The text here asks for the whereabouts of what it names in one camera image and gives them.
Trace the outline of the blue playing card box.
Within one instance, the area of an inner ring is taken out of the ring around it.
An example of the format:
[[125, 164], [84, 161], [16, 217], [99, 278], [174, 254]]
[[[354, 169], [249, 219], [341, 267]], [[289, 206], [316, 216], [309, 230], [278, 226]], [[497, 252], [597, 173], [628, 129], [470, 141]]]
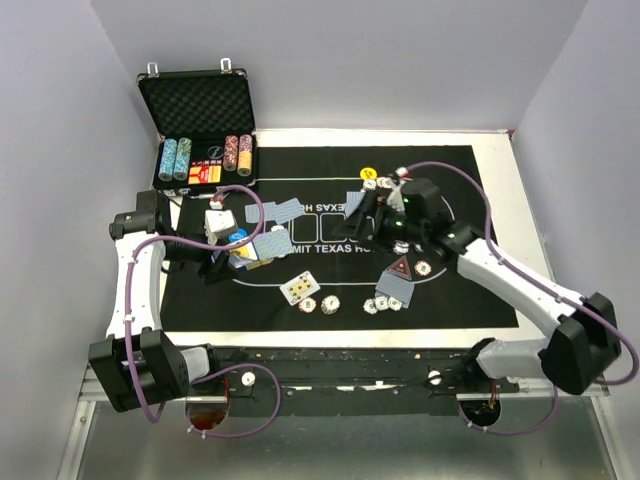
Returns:
[[239, 271], [254, 270], [272, 262], [272, 259], [260, 260], [252, 243], [231, 250], [229, 255], [229, 264]]

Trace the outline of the blue small blind button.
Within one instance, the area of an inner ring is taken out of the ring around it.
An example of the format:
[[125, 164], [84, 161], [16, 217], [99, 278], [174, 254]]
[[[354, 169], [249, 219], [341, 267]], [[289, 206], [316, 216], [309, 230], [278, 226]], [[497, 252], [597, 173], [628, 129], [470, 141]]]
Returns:
[[232, 233], [229, 237], [228, 237], [228, 241], [230, 243], [235, 243], [235, 242], [239, 242], [245, 238], [248, 237], [248, 233], [242, 229], [239, 228], [236, 232]]

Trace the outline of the red triangular dealer button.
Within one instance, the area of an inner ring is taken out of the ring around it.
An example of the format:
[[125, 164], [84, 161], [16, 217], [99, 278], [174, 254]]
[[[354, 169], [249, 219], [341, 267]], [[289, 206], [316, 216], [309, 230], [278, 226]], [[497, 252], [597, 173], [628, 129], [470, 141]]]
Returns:
[[399, 259], [393, 262], [387, 268], [387, 271], [399, 278], [402, 278], [408, 281], [412, 280], [411, 268], [406, 255], [401, 256]]

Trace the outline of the yellow big blind button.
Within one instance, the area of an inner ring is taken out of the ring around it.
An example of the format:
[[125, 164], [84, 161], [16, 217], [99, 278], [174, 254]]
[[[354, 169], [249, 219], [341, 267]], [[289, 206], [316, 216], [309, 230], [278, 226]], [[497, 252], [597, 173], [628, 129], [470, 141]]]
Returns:
[[360, 170], [359, 176], [363, 181], [376, 180], [378, 178], [378, 173], [372, 167], [364, 167]]

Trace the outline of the blue backed card bottom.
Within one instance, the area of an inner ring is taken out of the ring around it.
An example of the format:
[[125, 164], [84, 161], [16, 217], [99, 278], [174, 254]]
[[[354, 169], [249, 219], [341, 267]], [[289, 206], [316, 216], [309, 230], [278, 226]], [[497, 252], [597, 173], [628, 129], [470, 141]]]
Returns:
[[408, 309], [414, 293], [414, 284], [409, 282], [407, 284], [383, 285], [378, 287], [376, 291], [380, 295], [395, 298], [403, 308]]

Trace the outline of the blue backed card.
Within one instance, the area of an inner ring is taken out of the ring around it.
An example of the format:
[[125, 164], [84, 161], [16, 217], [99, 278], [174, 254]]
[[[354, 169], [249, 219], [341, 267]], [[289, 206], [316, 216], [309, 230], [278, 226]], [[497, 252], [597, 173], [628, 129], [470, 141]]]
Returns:
[[[273, 210], [274, 203], [267, 202], [262, 205], [263, 220], [268, 222], [271, 219], [271, 211]], [[259, 222], [260, 210], [257, 204], [250, 204], [244, 207], [245, 221], [249, 224], [255, 224]]]
[[409, 282], [407, 284], [383, 285], [378, 287], [376, 291], [380, 295], [395, 298], [403, 308], [408, 309], [414, 293], [414, 284]]

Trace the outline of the red poker chip stack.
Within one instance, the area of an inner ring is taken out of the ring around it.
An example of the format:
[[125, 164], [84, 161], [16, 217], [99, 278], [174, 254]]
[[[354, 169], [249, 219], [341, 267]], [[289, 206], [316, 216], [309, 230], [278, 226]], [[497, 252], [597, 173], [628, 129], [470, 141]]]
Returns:
[[303, 313], [312, 313], [317, 307], [317, 302], [314, 298], [307, 297], [299, 302], [298, 307]]

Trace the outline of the blue poker chip stack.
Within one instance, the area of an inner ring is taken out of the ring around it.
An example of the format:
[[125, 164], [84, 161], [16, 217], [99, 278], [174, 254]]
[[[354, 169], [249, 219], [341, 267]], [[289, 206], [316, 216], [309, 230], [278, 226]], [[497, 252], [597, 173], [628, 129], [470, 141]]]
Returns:
[[398, 312], [403, 308], [401, 301], [394, 297], [377, 296], [364, 301], [363, 310], [365, 313], [375, 315], [387, 310]]

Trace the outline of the grey poker chip stack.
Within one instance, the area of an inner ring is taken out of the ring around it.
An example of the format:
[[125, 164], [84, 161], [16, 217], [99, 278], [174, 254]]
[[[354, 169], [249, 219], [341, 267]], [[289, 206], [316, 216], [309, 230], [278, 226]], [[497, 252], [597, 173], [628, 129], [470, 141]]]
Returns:
[[321, 302], [321, 311], [325, 315], [333, 315], [340, 308], [341, 302], [336, 295], [326, 296]]

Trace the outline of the blue backed card fan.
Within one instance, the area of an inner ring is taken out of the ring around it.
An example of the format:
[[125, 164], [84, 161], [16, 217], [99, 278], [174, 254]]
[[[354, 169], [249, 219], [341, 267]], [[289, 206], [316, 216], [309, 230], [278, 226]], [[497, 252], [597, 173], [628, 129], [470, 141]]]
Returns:
[[290, 234], [287, 229], [279, 232], [271, 230], [257, 235], [253, 245], [260, 260], [280, 258], [294, 252]]

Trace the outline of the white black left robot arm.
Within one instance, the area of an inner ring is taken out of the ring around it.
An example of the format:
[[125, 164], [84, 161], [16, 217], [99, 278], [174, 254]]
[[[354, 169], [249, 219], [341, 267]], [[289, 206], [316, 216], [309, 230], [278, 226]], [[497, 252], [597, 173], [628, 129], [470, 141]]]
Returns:
[[161, 273], [165, 261], [194, 262], [206, 273], [228, 264], [224, 240], [238, 229], [233, 213], [216, 202], [204, 213], [202, 232], [179, 240], [169, 198], [158, 191], [136, 196], [136, 207], [109, 226], [118, 260], [114, 309], [104, 340], [89, 347], [88, 360], [118, 412], [164, 404], [185, 396], [190, 386], [214, 393], [222, 372], [211, 346], [181, 349], [163, 330]]

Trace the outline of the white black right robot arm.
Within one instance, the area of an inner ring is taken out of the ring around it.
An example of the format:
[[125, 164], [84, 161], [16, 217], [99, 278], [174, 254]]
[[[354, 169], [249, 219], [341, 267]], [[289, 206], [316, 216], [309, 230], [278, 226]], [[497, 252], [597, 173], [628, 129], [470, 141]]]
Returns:
[[561, 288], [499, 251], [489, 235], [453, 218], [433, 182], [391, 178], [380, 188], [366, 181], [348, 197], [344, 214], [338, 235], [387, 253], [410, 247], [432, 253], [540, 331], [533, 340], [478, 341], [456, 371], [456, 380], [467, 389], [480, 392], [496, 379], [520, 377], [546, 379], [568, 394], [581, 395], [620, 356], [609, 299]]

